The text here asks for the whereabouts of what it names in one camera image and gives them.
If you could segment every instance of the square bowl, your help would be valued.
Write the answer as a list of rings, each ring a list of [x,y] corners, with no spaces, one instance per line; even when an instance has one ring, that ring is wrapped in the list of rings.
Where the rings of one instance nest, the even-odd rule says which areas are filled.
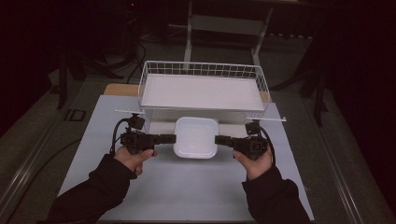
[[[181,158],[210,159],[218,152],[215,136],[219,135],[219,123],[215,119],[180,118],[175,135],[174,151]]]

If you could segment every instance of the dark background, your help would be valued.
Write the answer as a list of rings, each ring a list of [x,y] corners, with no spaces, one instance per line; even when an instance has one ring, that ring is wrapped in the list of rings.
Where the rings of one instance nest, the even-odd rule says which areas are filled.
[[[215,5],[204,5],[203,12],[216,12],[216,7],[222,7],[221,2],[208,2]],[[260,1],[252,2],[247,7],[262,5]],[[394,1],[339,2],[335,1],[337,8],[331,10],[277,5],[268,33],[283,34],[285,38],[315,37],[302,63],[327,72],[326,86],[332,90],[378,186],[396,214],[396,183],[392,175],[396,158],[396,6]],[[97,59],[103,57],[105,48],[119,48],[119,37],[96,37],[104,27],[98,27],[88,3],[0,2],[0,135],[50,89],[47,75],[58,66],[57,47],[61,43],[66,41]],[[139,10],[142,22],[162,35],[166,34],[168,22],[185,24],[187,19],[187,1],[150,0]],[[223,7],[221,13],[227,14],[226,11],[227,7]],[[251,8],[238,10],[238,15],[252,13]],[[123,17],[112,18],[110,23],[114,25],[108,27],[115,30],[111,34],[121,34]]]

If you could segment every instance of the basket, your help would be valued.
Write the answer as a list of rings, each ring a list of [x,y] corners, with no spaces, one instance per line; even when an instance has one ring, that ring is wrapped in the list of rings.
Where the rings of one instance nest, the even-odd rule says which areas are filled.
[[[261,67],[230,63],[146,61],[138,98],[147,132],[154,117],[204,117],[220,123],[260,119],[271,102]]]

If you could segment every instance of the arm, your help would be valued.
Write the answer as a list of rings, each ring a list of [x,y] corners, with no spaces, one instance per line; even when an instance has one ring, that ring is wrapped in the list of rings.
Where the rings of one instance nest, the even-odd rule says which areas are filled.
[[[270,150],[256,161],[236,151],[234,156],[247,170],[247,181],[242,185],[248,210],[258,223],[311,223],[297,186],[291,180],[283,180],[279,170],[272,166]]]
[[[146,150],[131,156],[125,147],[119,148],[114,159],[105,155],[87,181],[55,200],[45,223],[94,223],[122,203],[130,180],[142,174],[143,161],[152,155],[153,150]]]

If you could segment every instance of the black sleeve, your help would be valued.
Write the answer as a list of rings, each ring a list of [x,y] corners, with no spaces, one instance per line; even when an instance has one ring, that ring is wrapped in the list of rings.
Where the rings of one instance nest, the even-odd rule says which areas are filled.
[[[44,223],[94,223],[122,203],[133,177],[121,162],[105,155],[87,181],[55,200]]]
[[[311,223],[300,202],[296,184],[289,179],[283,180],[276,167],[242,185],[247,194],[248,210],[258,223]]]

